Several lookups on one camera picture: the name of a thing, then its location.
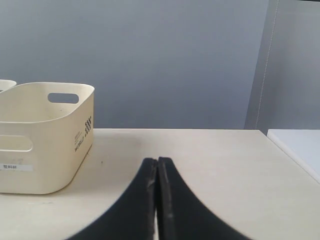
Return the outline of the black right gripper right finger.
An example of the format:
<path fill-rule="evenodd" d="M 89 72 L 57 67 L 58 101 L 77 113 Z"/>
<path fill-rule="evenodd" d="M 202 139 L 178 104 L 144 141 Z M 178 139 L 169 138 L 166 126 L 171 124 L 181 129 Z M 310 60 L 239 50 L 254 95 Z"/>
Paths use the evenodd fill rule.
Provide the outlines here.
<path fill-rule="evenodd" d="M 216 216 L 197 198 L 171 158 L 158 158 L 157 194 L 160 240 L 249 239 Z"/>

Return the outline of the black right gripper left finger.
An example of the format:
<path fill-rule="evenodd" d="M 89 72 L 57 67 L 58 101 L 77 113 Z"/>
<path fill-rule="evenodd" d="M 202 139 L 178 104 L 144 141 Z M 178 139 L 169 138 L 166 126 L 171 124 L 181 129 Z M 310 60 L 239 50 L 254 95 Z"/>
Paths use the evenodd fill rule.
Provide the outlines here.
<path fill-rule="evenodd" d="M 145 158 L 117 201 L 70 240 L 152 240 L 158 161 Z"/>

